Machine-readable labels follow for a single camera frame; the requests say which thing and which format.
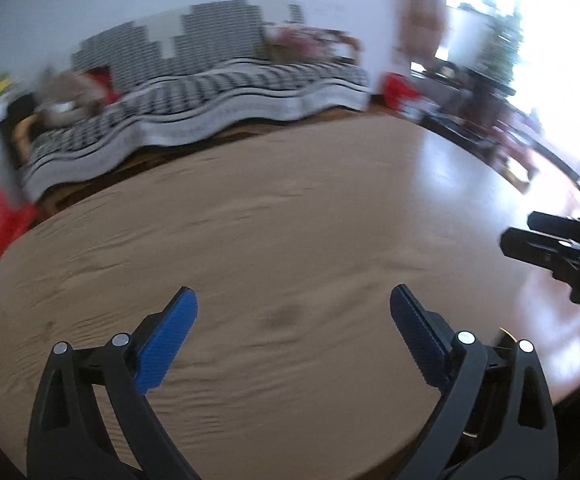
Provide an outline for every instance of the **dark blue gripper pad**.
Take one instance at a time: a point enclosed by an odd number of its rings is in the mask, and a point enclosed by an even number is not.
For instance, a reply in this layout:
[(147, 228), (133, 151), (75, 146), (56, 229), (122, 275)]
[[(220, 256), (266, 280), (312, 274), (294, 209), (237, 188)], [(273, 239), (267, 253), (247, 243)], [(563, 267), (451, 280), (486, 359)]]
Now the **dark blue gripper pad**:
[(425, 382), (444, 392), (450, 384), (448, 362), (452, 349), (447, 323), (438, 314), (426, 311), (406, 285), (392, 290), (390, 312)]
[(138, 354), (134, 383), (142, 395), (161, 386), (174, 357), (196, 319), (196, 294), (186, 289), (164, 314), (152, 337)]

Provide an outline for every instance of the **brown curtain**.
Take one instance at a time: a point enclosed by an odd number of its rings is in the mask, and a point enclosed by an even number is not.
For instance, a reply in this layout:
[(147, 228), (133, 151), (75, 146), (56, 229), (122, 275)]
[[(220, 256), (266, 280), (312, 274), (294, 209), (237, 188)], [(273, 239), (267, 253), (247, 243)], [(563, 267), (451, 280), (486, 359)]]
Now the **brown curtain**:
[(430, 64), (447, 26), (446, 0), (402, 0), (399, 51), (423, 65)]

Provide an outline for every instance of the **silver screw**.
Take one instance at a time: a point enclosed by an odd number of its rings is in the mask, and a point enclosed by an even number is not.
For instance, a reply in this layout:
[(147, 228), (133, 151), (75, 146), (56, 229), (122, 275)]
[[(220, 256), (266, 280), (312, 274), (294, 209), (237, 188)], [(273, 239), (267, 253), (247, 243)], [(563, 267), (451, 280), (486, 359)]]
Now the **silver screw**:
[(528, 354), (534, 352), (534, 345), (527, 341), (527, 339), (521, 339), (519, 341), (519, 348)]
[(458, 340), (465, 344), (465, 345), (471, 345), (472, 343), (474, 343), (474, 341), (476, 341), (476, 338), (474, 337), (474, 334), (471, 332), (458, 332), (457, 335)]
[(52, 348), (52, 352), (54, 352), (57, 355), (61, 355), (61, 354), (65, 354), (67, 349), (68, 349), (68, 344), (63, 342), (63, 341), (60, 341), (59, 343), (54, 345), (54, 348)]
[(115, 335), (112, 338), (112, 345), (114, 346), (126, 346), (128, 341), (130, 340), (130, 336), (126, 333), (120, 333)]

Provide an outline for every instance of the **round table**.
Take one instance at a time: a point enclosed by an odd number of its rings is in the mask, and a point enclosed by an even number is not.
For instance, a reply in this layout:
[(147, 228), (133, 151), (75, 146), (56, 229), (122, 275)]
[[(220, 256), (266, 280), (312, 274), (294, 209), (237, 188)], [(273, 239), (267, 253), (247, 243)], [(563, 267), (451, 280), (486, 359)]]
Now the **round table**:
[(24, 468), (55, 342), (131, 332), (182, 285), (198, 318), (148, 400), (204, 480), (354, 478), (417, 434), (439, 394), (391, 320), (399, 283), (483, 342), (499, 326), (531, 339), (559, 399), (580, 381), (580, 306), (498, 239), (533, 208), (580, 214), (578, 203), (523, 197), (389, 116), (288, 128), (126, 180), (0, 262), (0, 445)]

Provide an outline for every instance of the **sofa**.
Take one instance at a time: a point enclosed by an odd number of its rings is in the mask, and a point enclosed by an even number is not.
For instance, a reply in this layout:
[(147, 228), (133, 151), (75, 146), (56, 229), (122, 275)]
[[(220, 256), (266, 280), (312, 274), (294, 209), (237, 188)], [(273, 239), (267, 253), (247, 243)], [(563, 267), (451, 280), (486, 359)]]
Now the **sofa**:
[(288, 0), (233, 0), (163, 12), (106, 30), (71, 53), (78, 72), (106, 67), (121, 99), (69, 128), (15, 128), (27, 197), (103, 175), (144, 146), (182, 146), (248, 119), (295, 121), (331, 107), (365, 110), (366, 73), (351, 59), (274, 64), (263, 28), (302, 23)]

